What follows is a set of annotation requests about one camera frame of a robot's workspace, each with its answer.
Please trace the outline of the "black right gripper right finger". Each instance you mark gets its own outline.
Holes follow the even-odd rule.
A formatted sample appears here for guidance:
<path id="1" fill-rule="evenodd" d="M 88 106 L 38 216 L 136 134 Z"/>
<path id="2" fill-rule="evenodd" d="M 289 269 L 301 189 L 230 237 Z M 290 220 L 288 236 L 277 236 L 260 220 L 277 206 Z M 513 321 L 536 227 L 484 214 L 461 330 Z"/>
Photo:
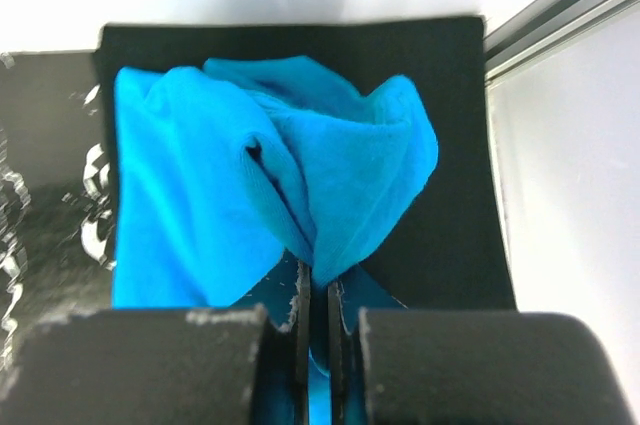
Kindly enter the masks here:
<path id="1" fill-rule="evenodd" d="M 336 424 L 630 424 L 596 335 L 562 314 L 394 308 L 352 274 L 327 291 Z"/>

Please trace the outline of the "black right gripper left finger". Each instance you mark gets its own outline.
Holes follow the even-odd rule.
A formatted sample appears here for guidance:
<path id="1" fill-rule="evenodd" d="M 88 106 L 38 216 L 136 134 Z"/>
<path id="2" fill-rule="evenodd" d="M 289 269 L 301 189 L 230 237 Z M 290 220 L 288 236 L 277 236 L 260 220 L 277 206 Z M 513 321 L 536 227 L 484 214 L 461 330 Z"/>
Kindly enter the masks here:
<path id="1" fill-rule="evenodd" d="M 305 424 L 310 271 L 285 255 L 229 308 L 38 323 L 1 381 L 5 424 Z"/>

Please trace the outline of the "bright blue t shirt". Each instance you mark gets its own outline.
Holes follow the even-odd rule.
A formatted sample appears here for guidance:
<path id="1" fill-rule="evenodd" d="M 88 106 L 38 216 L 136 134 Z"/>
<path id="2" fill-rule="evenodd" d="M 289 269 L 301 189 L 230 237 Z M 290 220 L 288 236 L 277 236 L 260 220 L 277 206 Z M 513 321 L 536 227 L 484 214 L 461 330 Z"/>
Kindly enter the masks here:
<path id="1" fill-rule="evenodd" d="M 114 84 L 116 308 L 226 307 L 285 252 L 323 288 L 371 256 L 434 172 L 414 83 L 371 93 L 296 56 Z"/>

